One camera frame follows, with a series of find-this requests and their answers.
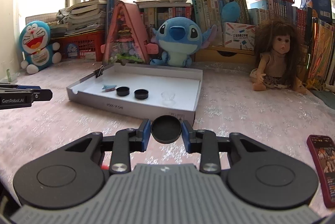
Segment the pink triangular toy house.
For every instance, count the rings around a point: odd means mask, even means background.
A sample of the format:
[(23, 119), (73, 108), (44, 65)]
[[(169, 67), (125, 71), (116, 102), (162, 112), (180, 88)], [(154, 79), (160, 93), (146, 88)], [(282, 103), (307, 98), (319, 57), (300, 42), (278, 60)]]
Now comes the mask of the pink triangular toy house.
[(151, 55), (159, 53), (159, 46), (151, 42), (136, 4), (116, 3), (102, 52), (104, 66), (116, 62), (149, 64)]

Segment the red plastic crate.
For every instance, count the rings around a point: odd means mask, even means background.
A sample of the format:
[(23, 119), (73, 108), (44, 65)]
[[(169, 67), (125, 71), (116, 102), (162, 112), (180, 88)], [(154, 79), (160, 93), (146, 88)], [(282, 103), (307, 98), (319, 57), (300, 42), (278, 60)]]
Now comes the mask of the red plastic crate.
[(60, 44), (59, 52), (63, 60), (82, 59), (101, 62), (103, 59), (101, 46), (104, 44), (104, 31), (53, 38), (51, 41)]

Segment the white pipe rack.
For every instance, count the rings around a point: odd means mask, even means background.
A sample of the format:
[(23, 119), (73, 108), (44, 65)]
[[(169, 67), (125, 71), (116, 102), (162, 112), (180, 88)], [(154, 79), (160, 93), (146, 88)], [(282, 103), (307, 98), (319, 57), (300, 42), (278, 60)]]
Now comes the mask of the white pipe rack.
[(327, 84), (327, 83), (324, 82), (324, 83), (319, 85), (318, 90), (335, 93), (335, 86)]

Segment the blue hair clip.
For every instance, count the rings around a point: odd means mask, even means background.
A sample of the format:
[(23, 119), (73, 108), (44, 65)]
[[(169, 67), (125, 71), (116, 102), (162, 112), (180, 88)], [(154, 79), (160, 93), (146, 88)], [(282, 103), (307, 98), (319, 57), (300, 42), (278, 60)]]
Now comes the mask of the blue hair clip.
[(116, 89), (116, 85), (104, 85), (102, 90), (104, 92), (114, 91)]

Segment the black binder clip on tray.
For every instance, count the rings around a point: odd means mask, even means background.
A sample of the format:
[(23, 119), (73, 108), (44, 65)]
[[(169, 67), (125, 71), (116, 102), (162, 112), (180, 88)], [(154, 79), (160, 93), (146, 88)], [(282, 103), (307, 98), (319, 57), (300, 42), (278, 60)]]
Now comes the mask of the black binder clip on tray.
[(103, 74), (104, 65), (101, 65), (98, 69), (94, 71), (95, 77), (98, 78)]

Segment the white stationery box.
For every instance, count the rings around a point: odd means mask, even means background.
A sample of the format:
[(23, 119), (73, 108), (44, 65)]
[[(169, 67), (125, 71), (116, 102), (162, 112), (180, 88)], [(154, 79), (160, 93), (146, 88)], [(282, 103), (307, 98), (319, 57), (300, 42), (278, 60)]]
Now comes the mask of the white stationery box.
[(223, 43), (227, 48), (254, 51), (255, 26), (224, 23)]

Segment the brown-haired doll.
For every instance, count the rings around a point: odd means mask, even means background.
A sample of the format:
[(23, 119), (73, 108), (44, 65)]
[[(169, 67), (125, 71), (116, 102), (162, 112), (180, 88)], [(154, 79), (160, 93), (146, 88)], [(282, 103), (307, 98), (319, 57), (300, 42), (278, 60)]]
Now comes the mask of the brown-haired doll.
[(255, 69), (250, 72), (252, 89), (290, 89), (306, 94), (298, 78), (300, 41), (293, 25), (279, 20), (261, 23), (255, 30)]

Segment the small black cup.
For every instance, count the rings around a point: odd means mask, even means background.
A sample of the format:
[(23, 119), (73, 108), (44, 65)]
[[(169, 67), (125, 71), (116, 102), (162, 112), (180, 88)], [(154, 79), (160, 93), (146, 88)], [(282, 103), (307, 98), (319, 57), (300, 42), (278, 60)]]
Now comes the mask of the small black cup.
[(126, 97), (129, 95), (129, 93), (130, 93), (130, 89), (127, 86), (118, 87), (116, 89), (116, 94), (119, 97)]

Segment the smartphone in red case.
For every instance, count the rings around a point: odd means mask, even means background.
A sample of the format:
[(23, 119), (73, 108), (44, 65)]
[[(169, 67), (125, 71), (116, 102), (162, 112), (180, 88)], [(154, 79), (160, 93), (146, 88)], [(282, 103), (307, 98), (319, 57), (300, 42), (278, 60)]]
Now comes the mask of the smartphone in red case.
[(320, 180), (327, 208), (334, 208), (334, 141), (326, 135), (309, 135), (307, 146)]

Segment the Stitch plush toy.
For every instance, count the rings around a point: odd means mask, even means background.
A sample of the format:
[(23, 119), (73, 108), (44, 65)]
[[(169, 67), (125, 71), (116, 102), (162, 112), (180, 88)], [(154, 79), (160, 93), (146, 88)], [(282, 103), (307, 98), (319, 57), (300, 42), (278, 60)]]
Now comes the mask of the Stitch plush toy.
[(216, 37), (218, 27), (213, 25), (205, 32), (191, 19), (174, 17), (164, 21), (158, 29), (153, 29), (151, 42), (162, 49), (160, 59), (152, 59), (151, 65), (190, 67), (191, 56), (198, 50), (207, 48)]

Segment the wooden drawer organizer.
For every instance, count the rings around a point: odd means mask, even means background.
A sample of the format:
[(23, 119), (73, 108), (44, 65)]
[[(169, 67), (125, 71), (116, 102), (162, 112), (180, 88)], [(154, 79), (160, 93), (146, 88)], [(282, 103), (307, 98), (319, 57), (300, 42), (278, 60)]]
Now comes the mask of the wooden drawer organizer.
[(255, 64), (254, 52), (251, 50), (240, 50), (226, 48), (223, 46), (209, 46), (201, 49), (194, 54), (196, 62), (225, 62), (233, 64)]

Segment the black round cup container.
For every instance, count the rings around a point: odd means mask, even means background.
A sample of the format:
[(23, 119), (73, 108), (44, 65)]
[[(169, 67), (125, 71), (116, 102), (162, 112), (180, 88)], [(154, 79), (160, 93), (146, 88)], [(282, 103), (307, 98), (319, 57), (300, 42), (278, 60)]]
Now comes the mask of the black round cup container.
[(146, 89), (137, 89), (134, 91), (134, 97), (139, 100), (145, 100), (149, 97), (149, 91)]

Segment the stack of papers and books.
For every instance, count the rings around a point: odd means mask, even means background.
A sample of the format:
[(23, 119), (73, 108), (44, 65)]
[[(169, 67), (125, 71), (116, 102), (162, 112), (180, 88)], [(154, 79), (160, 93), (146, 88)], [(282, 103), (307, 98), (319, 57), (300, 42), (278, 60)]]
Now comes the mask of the stack of papers and books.
[(113, 0), (85, 0), (61, 9), (56, 23), (49, 23), (53, 37), (63, 37), (104, 29), (106, 15), (111, 11)]

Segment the clear plastic round dish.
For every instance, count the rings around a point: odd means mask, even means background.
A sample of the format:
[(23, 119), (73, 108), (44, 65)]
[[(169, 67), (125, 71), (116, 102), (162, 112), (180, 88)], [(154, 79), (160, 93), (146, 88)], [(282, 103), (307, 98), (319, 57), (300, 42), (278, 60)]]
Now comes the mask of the clear plastic round dish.
[(173, 106), (175, 104), (174, 98), (175, 93), (170, 91), (164, 91), (161, 93), (162, 103), (165, 106)]

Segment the black round cap lid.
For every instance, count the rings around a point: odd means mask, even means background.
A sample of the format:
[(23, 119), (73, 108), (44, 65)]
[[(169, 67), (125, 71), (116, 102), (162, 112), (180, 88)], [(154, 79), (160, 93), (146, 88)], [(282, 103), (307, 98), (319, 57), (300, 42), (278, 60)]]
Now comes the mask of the black round cap lid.
[(179, 139), (182, 128), (180, 121), (171, 115), (156, 118), (151, 125), (152, 137), (159, 143), (170, 144)]

